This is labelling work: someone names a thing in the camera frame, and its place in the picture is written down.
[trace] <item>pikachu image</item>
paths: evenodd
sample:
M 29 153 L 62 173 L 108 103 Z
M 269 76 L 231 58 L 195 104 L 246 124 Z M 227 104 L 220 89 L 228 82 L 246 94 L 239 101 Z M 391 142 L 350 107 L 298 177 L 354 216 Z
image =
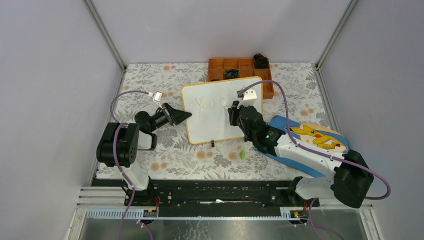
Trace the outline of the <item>pikachu image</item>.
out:
M 291 127 L 290 131 L 299 135 L 301 141 L 316 145 L 319 148 L 345 152 L 348 148 L 336 138 L 319 132 L 307 124 L 301 123 L 299 127 Z

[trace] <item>wire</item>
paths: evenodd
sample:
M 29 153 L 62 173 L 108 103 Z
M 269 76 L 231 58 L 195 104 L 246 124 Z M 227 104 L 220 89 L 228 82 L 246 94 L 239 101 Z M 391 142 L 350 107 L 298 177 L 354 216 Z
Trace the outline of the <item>wire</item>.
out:
M 147 95 L 149 94 L 149 93 L 148 93 L 148 92 L 146 92 L 146 91 L 131 90 L 131 91 L 124 91 L 124 92 L 122 92 L 122 93 L 118 94 L 116 97 L 114 97 L 114 98 L 112 99 L 112 102 L 110 103 L 109 111 L 110 111 L 110 117 L 112 117 L 112 119 L 113 119 L 115 122 L 119 123 L 119 121 L 117 120 L 117 118 L 116 118 L 116 117 L 115 117 L 115 115 L 114 115 L 114 103 L 116 102 L 116 100 L 117 100 L 120 96 L 125 95 L 125 94 L 132 94 L 132 93 L 137 93 L 137 94 L 147 94 Z
M 122 223 L 124 222 L 125 216 L 127 215 L 127 212 L 130 209 L 130 207 L 131 207 L 131 204 L 133 204 L 134 196 L 136 195 L 136 190 L 134 189 L 133 182 L 130 180 L 130 178 L 127 176 L 127 174 L 125 174 L 124 170 L 122 169 L 122 167 L 119 165 L 119 162 L 118 162 L 118 155 L 117 155 L 118 134 L 119 134 L 119 131 L 121 130 L 121 128 L 123 126 L 125 126 L 125 125 L 128 125 L 128 123 L 120 123 L 118 125 L 117 129 L 115 130 L 115 136 L 113 136 L 112 151 L 113 151 L 113 159 L 115 160 L 115 165 L 118 168 L 119 172 L 122 174 L 122 176 L 127 181 L 128 187 L 131 187 L 132 194 L 131 194 L 131 198 L 129 199 L 128 206 L 126 206 L 125 211 L 123 212 L 123 215 L 122 215 L 122 217 L 120 219 L 118 231 L 117 231 L 117 234 L 116 234 L 116 240 L 119 240 L 120 239 Z M 148 232 L 150 234 L 150 239 L 152 240 L 153 239 L 152 232 L 150 231 L 150 229 L 148 227 L 147 227 L 147 230 L 148 230 Z
M 150 228 L 146 224 L 144 224 L 144 222 L 142 222 L 141 225 L 146 227 L 148 234 L 150 235 L 150 240 L 153 240 L 152 230 L 150 230 Z
M 273 81 L 273 80 L 262 80 L 262 81 L 255 82 L 255 83 L 253 83 L 253 84 L 251 84 L 251 85 L 249 85 L 249 86 L 247 86 L 245 88 L 242 88 L 241 91 L 244 93 L 246 90 L 250 89 L 251 87 L 253 87 L 255 85 L 258 85 L 258 84 L 264 84 L 264 83 L 273 83 L 273 84 L 277 85 L 277 87 L 281 91 L 282 97 L 284 99 L 285 124 L 287 125 L 287 127 L 289 127 L 290 126 L 290 122 L 289 122 L 289 106 L 287 104 L 286 94 L 284 93 L 283 88 L 281 87 L 281 85 L 278 82 Z M 299 144 L 296 141 L 296 139 L 293 137 L 292 132 L 290 130 L 288 130 L 287 133 L 288 133 L 288 137 L 290 138 L 290 140 L 296 146 L 298 146 L 299 148 L 301 148 L 301 149 L 303 149 L 305 151 L 308 151 L 310 153 L 317 154 L 317 155 L 320 155 L 322 157 L 329 158 L 329 159 L 332 159 L 332 160 L 336 160 L 336 161 L 339 161 L 339 162 L 342 162 L 342 163 L 345 163 L 345 164 L 349 164 L 349 165 L 355 166 L 355 167 L 357 167 L 359 169 L 362 169 L 362 170 L 364 170 L 364 171 L 366 171 L 366 172 L 368 172 L 368 173 L 376 176 L 387 187 L 387 192 L 384 195 L 382 195 L 382 196 L 366 196 L 365 199 L 368 199 L 368 200 L 382 200 L 382 199 L 386 199 L 390 195 L 390 193 L 392 192 L 392 187 L 390 187 L 389 182 L 383 176 L 381 176 L 380 174 L 378 174 L 377 172 L 375 172 L 375 171 L 373 171 L 373 170 L 371 170 L 371 169 L 369 169 L 367 167 L 364 167 L 362 165 L 359 165 L 357 163 L 348 161 L 346 159 L 343 159 L 343 158 L 340 158 L 340 157 L 332 157 L 329 154 L 326 154 L 326 153 L 323 153 L 323 152 L 320 152 L 320 151 L 317 151 L 317 150 L 314 150 L 314 149 L 310 149 L 310 148 L 308 148 L 306 146 L 303 146 L 303 145 Z
M 318 235 L 318 237 L 320 238 L 320 239 L 322 239 L 322 240 L 326 240 L 323 236 L 321 236 L 321 234 L 317 231 L 317 229 L 315 228 L 315 224 L 314 224 L 314 222 L 312 221 L 312 211 L 311 211 L 311 209 L 312 209 L 312 206 L 314 205 L 314 203 L 315 203 L 315 200 L 317 200 L 317 198 L 314 198 L 314 199 L 312 199 L 312 202 L 310 203 L 310 206 L 309 206 L 309 223 L 310 223 L 310 225 L 312 226 L 312 228 L 313 228 L 313 230 L 315 231 L 315 233 Z
M 156 217 L 159 215 L 159 213 L 158 213 L 159 204 L 161 204 L 161 197 L 157 196 L 156 197 Z
M 305 227 L 305 226 L 311 226 L 311 224 L 310 223 L 299 223 L 299 224 L 296 224 L 296 227 Z M 337 232 L 336 230 L 334 230 L 334 229 L 332 229 L 332 228 L 330 228 L 328 226 L 324 226 L 324 225 L 316 224 L 316 223 L 314 223 L 314 226 L 315 227 L 318 227 L 318 228 L 322 228 L 322 229 L 328 230 L 328 231 L 336 234 L 341 240 L 345 240 L 345 238 L 339 232 Z M 294 228 L 295 226 L 293 226 L 293 225 L 280 226 L 280 228 L 289 228 L 289 227 L 293 227 Z
M 153 234 L 152 234 L 152 230 L 150 230 L 149 226 L 147 226 L 147 224 L 145 224 L 144 222 L 140 222 L 141 223 L 141 227 L 146 227 L 148 234 L 150 235 L 150 240 L 153 240 Z
M 305 201 L 305 202 L 304 202 L 304 205 L 303 205 L 303 211 L 305 211 L 305 210 L 306 210 L 306 208 L 308 208 L 308 201 Z

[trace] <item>whiteboard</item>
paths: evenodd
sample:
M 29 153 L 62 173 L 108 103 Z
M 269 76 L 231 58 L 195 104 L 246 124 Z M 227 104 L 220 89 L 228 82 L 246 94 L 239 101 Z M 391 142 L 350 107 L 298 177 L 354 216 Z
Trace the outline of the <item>whiteboard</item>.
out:
M 191 144 L 242 138 L 242 130 L 230 125 L 227 108 L 240 101 L 237 91 L 261 81 L 258 76 L 231 80 L 195 83 L 181 88 L 184 111 L 192 114 L 186 120 L 188 141 Z M 262 113 L 262 84 L 253 87 L 257 100 L 253 104 Z

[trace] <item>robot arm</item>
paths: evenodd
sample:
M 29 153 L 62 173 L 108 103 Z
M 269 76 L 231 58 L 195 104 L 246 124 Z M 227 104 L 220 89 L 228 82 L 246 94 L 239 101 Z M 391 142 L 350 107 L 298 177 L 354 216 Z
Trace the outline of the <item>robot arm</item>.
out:
M 230 125 L 237 126 L 243 131 L 245 141 L 252 142 L 255 148 L 264 154 L 294 160 L 325 175 L 325 177 L 316 178 L 296 177 L 288 189 L 293 194 L 292 202 L 312 198 L 336 198 L 352 208 L 361 206 L 374 180 L 372 174 L 349 164 L 301 149 L 292 142 L 285 131 L 269 126 L 264 121 L 262 114 L 253 106 L 245 106 L 245 97 L 246 93 L 241 102 L 234 101 L 228 108 Z M 307 146 L 316 152 L 331 154 L 332 157 L 340 157 L 368 167 L 362 156 L 354 150 L 341 153 L 311 144 Z
M 174 109 L 165 102 L 153 116 L 145 111 L 138 112 L 134 117 L 136 123 L 130 123 L 119 131 L 116 143 L 117 160 L 136 191 L 144 194 L 150 181 L 147 172 L 140 165 L 133 164 L 136 160 L 137 150 L 154 150 L 157 136 L 152 133 L 153 131 L 168 123 L 173 126 L 178 125 L 191 115 L 189 112 Z M 113 154 L 113 142 L 118 126 L 117 122 L 107 124 L 96 151 L 97 160 L 111 168 L 117 168 Z

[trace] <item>metal frame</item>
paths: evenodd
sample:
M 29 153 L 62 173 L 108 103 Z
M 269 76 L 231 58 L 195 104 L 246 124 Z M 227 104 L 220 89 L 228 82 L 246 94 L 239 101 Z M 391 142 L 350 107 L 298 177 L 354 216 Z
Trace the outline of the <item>metal frame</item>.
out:
M 349 5 L 347 5 L 346 10 L 344 10 L 344 13 L 341 16 L 341 19 L 338 22 L 337 26 L 335 27 L 335 30 L 332 33 L 332 36 L 327 43 L 327 46 L 325 46 L 324 52 L 321 54 L 321 56 L 318 59 L 318 62 L 316 63 L 316 68 L 318 70 L 323 66 L 323 63 L 325 62 L 330 50 L 333 48 L 333 45 L 336 42 L 337 38 L 339 37 L 340 32 L 342 31 L 347 20 L 351 16 L 352 11 L 355 9 L 355 7 L 356 7 L 356 5 L 358 4 L 359 1 L 360 0 L 350 0 Z
M 125 70 L 126 65 L 124 60 L 122 59 L 117 47 L 114 44 L 114 41 L 112 41 L 111 36 L 108 33 L 108 30 L 105 27 L 105 24 L 103 23 L 102 19 L 100 18 L 99 13 L 97 12 L 96 7 L 94 6 L 94 3 L 92 0 L 83 0 L 85 3 L 85 6 L 87 7 L 88 12 L 90 13 L 95 25 L 97 26 L 101 36 L 103 37 L 107 47 L 110 50 L 110 53 L 112 53 L 113 58 L 115 59 L 116 63 L 120 67 L 122 71 Z

